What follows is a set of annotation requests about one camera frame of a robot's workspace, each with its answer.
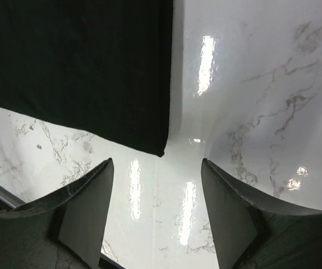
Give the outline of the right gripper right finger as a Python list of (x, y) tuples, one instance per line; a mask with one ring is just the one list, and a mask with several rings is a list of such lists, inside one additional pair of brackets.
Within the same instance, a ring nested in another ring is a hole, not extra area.
[(220, 268), (322, 268), (322, 210), (266, 194), (208, 159), (201, 181)]

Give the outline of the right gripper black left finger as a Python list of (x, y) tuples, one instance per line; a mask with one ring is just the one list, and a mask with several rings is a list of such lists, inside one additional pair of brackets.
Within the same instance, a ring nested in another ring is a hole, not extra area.
[(98, 268), (113, 176), (108, 159), (42, 198), (0, 210), (0, 268)]

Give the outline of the black t-shirt blue logo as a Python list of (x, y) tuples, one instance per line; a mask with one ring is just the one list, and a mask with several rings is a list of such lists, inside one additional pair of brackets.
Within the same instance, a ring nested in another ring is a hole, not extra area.
[(0, 108), (163, 156), (172, 1), (0, 1)]

